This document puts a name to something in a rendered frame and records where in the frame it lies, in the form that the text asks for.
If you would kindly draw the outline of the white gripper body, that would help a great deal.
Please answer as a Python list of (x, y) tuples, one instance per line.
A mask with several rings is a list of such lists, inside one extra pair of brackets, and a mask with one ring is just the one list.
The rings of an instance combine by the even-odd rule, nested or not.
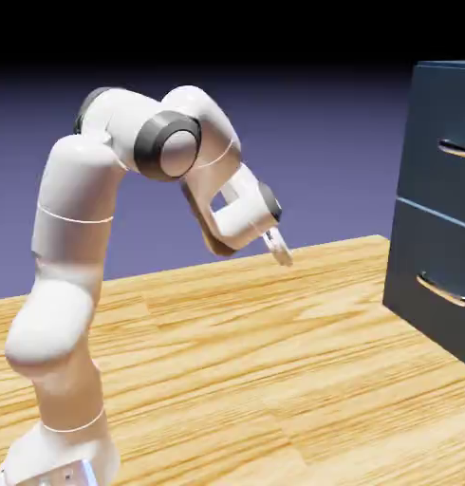
[(277, 227), (272, 227), (263, 235), (263, 240), (276, 262), (281, 266), (293, 265), (291, 251)]

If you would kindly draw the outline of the dark blue tall drawer front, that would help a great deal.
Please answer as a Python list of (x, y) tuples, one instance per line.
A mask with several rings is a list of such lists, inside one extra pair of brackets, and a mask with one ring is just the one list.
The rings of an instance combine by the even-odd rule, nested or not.
[(438, 149), (465, 144), (465, 62), (416, 65), (409, 98), (398, 197), (465, 223), (465, 158)]

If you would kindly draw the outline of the dark blue short drawer front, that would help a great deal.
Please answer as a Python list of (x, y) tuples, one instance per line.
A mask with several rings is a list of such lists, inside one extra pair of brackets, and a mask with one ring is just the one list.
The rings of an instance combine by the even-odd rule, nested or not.
[(423, 287), (422, 271), (465, 295), (465, 223), (397, 200), (382, 302), (465, 364), (465, 308)]

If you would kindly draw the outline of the dark blue cabinet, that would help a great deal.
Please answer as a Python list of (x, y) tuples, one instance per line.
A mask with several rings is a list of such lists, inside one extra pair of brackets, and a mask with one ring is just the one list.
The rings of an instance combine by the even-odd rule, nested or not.
[(465, 364), (465, 61), (414, 68), (383, 303)]

